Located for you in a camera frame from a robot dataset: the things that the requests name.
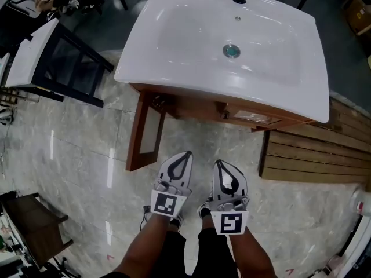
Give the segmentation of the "person's left forearm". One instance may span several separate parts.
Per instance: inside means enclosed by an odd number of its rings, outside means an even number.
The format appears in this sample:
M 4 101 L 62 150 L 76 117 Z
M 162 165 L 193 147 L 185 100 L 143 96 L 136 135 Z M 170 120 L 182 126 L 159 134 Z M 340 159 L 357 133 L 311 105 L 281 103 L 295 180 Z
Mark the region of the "person's left forearm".
M 111 274 L 115 278 L 149 278 L 161 253 L 169 224 L 170 217 L 153 214 Z

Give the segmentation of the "person's right leg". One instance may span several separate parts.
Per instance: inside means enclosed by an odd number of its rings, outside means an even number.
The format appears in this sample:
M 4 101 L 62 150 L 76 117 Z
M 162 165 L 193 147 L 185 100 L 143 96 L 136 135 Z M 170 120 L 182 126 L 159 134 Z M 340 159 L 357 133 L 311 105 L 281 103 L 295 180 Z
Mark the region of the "person's right leg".
M 211 212 L 208 208 L 201 208 L 200 216 L 202 220 L 202 231 L 205 229 L 214 229 L 214 222 L 211 216 Z

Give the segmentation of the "wooden sink cabinet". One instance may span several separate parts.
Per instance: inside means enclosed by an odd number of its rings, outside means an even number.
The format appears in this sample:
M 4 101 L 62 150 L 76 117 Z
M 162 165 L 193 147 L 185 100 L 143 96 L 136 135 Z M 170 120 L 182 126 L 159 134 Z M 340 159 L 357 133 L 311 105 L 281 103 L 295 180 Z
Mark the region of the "wooden sink cabinet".
M 274 128 L 270 130 L 277 130 L 288 126 L 304 125 L 313 122 L 312 119 L 305 118 L 283 109 L 260 104 L 254 101 L 243 100 L 241 98 L 224 96 L 221 94 L 143 83 L 131 83 L 130 86 L 139 93 L 145 90 L 163 95 L 165 98 L 164 109 L 166 113 L 176 119 L 194 118 L 199 120 L 228 123 L 224 122 L 220 118 L 220 114 L 216 108 L 216 102 L 222 102 L 247 107 L 249 109 L 254 109 L 258 113 L 267 114 L 277 118 L 280 117 L 283 119 L 280 125 L 277 125 L 276 127 L 274 126 Z

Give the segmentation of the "person's black shorts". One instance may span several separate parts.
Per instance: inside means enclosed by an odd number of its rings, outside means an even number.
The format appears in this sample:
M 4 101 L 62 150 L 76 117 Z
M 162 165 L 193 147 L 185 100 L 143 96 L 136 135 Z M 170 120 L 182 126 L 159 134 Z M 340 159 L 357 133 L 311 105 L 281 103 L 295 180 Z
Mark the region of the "person's black shorts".
M 185 244 L 180 233 L 168 231 L 150 278 L 239 278 L 227 238 L 218 235 L 214 228 L 198 234 L 198 259 L 190 276 L 185 269 Z

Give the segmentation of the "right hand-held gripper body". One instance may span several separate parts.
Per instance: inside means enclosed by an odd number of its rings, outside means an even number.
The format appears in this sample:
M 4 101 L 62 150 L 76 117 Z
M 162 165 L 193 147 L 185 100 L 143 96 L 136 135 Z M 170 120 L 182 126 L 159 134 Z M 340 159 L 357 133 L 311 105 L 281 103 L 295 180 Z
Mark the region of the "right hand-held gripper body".
M 243 235 L 249 212 L 248 195 L 224 199 L 209 198 L 209 209 L 218 235 Z

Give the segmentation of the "person's right shoe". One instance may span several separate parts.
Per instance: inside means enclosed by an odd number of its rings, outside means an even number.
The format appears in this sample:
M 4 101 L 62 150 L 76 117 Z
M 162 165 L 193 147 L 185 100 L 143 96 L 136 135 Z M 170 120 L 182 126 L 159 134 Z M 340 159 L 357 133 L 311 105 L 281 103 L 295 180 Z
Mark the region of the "person's right shoe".
M 213 198 L 209 196 L 197 209 L 197 213 L 201 219 L 207 215 L 211 215 L 210 203 L 213 201 Z

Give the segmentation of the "white sink black stand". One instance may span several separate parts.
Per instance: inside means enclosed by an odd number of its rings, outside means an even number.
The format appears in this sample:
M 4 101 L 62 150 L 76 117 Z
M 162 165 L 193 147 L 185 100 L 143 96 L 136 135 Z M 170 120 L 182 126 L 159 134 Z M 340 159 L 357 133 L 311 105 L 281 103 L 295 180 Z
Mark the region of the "white sink black stand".
M 102 108 L 94 96 L 103 74 L 114 65 L 62 24 L 53 30 L 33 73 L 31 91 L 52 100 L 64 97 Z

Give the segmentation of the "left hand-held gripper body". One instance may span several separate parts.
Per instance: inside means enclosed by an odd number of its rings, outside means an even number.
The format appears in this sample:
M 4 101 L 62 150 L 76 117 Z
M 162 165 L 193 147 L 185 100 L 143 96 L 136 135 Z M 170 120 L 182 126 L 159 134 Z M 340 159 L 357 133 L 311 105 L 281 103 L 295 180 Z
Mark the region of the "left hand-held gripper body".
M 176 218 L 192 190 L 189 188 L 170 185 L 167 181 L 159 180 L 151 191 L 150 212 L 170 218 Z

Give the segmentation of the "wooden slat platform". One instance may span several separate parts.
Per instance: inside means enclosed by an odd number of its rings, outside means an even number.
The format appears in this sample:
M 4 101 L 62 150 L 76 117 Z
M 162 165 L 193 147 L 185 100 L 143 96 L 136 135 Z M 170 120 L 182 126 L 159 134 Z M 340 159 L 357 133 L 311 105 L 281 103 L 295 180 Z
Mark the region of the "wooden slat platform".
M 371 113 L 346 98 L 332 97 L 327 123 L 265 132 L 259 177 L 363 184 L 371 192 Z

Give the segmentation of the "metal sink drain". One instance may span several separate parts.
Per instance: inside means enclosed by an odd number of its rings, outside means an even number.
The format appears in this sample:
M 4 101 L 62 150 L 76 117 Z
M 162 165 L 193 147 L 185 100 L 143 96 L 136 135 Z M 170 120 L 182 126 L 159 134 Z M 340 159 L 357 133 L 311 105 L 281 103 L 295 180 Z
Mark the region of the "metal sink drain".
M 227 58 L 234 59 L 240 56 L 241 51 L 238 46 L 228 43 L 225 46 L 223 46 L 223 54 Z

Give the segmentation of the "cardboard box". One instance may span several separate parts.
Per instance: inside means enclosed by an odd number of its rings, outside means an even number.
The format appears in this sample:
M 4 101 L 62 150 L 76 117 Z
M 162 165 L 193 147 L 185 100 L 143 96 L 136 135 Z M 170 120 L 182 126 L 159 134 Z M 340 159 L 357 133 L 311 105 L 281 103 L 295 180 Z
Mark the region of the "cardboard box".
M 363 0 L 345 0 L 342 11 L 348 25 L 357 36 L 371 30 L 371 5 L 365 4 Z

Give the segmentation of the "dark wooden stool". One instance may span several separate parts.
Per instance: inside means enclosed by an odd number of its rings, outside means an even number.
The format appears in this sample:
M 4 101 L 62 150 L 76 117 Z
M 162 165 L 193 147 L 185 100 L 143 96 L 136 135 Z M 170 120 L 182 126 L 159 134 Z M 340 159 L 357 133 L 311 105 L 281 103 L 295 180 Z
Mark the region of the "dark wooden stool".
M 38 198 L 38 193 L 17 196 L 11 191 L 0 195 L 0 205 L 32 260 L 41 268 L 74 241 L 64 242 L 60 232 L 60 224 L 68 220 L 68 216 L 56 215 Z

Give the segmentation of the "person's right forearm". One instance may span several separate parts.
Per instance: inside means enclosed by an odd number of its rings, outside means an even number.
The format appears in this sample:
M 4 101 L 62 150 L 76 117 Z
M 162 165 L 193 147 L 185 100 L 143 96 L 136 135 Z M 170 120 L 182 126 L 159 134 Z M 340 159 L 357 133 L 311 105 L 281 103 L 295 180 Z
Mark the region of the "person's right forearm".
M 272 262 L 248 228 L 243 235 L 229 235 L 242 278 L 277 278 Z

